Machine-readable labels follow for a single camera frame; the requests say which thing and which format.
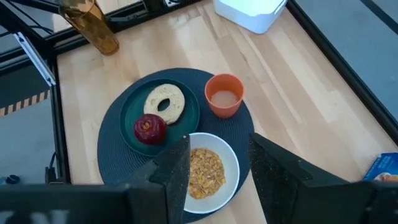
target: yellow black striped tape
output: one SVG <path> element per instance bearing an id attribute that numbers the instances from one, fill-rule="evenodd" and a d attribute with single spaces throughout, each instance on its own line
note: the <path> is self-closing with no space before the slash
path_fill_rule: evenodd
<path id="1" fill-rule="evenodd" d="M 29 97 L 25 100 L 19 101 L 17 103 L 11 104 L 5 108 L 0 108 L 0 116 L 5 116 L 7 114 L 11 114 L 17 110 L 26 108 L 30 105 L 36 104 L 40 101 L 47 99 L 50 96 L 50 90 L 44 91 L 40 94 Z"/>

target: dark blue placemat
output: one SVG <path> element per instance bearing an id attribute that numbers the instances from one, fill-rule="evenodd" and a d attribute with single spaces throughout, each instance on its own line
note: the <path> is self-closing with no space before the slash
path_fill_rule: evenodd
<path id="1" fill-rule="evenodd" d="M 127 146 L 120 134 L 119 115 L 123 103 L 137 87 L 145 82 L 158 78 L 174 79 L 186 84 L 196 94 L 200 105 L 200 122 L 198 132 L 215 134 L 224 139 L 234 150 L 239 161 L 240 177 L 238 190 L 249 174 L 249 134 L 254 132 L 253 122 L 248 108 L 242 103 L 238 112 L 230 119 L 219 119 L 208 107 L 205 98 L 206 82 L 213 75 L 191 68 L 173 68 L 155 72 L 132 84 L 109 107 L 99 129 L 98 136 L 98 167 L 105 184 L 118 184 L 131 174 L 150 157 L 142 156 Z M 190 223 L 210 214 L 192 214 L 184 212 L 184 223 Z"/>

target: bottle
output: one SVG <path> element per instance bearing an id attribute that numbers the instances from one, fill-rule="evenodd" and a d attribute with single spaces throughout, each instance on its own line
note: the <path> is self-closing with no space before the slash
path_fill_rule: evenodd
<path id="1" fill-rule="evenodd" d="M 103 55 L 119 50 L 119 42 L 95 0 L 60 0 L 59 13 Z"/>

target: white box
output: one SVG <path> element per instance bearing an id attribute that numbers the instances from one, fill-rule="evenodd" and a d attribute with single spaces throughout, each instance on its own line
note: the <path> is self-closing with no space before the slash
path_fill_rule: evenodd
<path id="1" fill-rule="evenodd" d="M 214 0 L 217 14 L 256 34 L 265 33 L 287 0 Z"/>

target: wooden tabletop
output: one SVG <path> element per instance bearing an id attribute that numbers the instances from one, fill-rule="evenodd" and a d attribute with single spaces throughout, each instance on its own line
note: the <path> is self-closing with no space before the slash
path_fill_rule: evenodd
<path id="1" fill-rule="evenodd" d="M 104 11 L 125 4 L 112 2 L 99 4 Z M 361 179 L 378 154 L 397 150 L 286 9 L 264 35 L 217 16 L 210 0 L 116 35 L 121 48 L 115 55 L 102 56 L 86 45 L 58 56 L 74 184 L 103 183 L 96 146 L 113 100 L 138 79 L 174 67 L 237 75 L 247 89 L 244 100 L 256 132 L 346 180 Z M 264 220 L 249 174 L 225 208 L 198 223 Z"/>

